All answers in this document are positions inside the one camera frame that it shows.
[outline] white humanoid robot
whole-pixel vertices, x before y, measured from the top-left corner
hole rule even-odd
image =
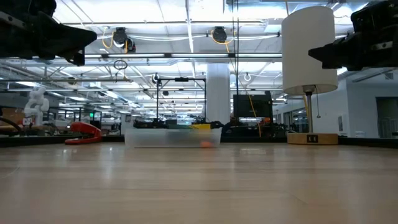
[[[25,105],[25,117],[35,115],[35,125],[43,125],[43,112],[48,111],[50,104],[49,100],[44,98],[46,89],[44,87],[35,87],[29,93],[29,101]]]

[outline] white column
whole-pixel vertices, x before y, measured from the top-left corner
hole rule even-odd
[[[207,65],[207,121],[229,122],[231,93],[227,63]]]

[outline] transparent storage container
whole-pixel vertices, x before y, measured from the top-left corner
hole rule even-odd
[[[126,130],[124,141],[135,147],[202,147],[203,142],[218,147],[221,129],[136,129]]]

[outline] red object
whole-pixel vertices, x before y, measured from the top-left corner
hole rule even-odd
[[[89,144],[102,141],[101,130],[91,124],[73,122],[70,126],[70,130],[74,132],[80,132],[82,134],[89,134],[93,137],[86,139],[68,139],[65,141],[65,144]]]

